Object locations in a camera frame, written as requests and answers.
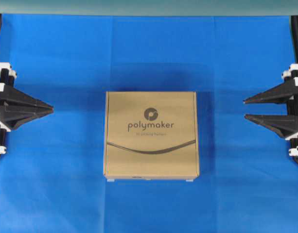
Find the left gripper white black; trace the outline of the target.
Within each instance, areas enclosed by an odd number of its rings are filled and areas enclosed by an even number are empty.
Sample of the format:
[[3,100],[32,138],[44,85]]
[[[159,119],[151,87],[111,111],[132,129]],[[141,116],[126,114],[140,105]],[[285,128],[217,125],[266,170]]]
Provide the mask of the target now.
[[[15,89],[16,78],[17,73],[11,64],[0,62],[0,157],[6,153],[7,132],[53,113],[51,105]],[[5,101],[24,106],[6,106]]]

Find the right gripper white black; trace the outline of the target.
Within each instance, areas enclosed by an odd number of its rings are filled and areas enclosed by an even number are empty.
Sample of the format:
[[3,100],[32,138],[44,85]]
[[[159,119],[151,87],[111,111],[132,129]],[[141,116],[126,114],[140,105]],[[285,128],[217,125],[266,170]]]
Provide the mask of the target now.
[[261,125],[290,142],[289,155],[298,165],[298,64],[282,73],[284,83],[244,100],[244,104],[275,103],[287,105],[287,115],[245,115],[245,119]]

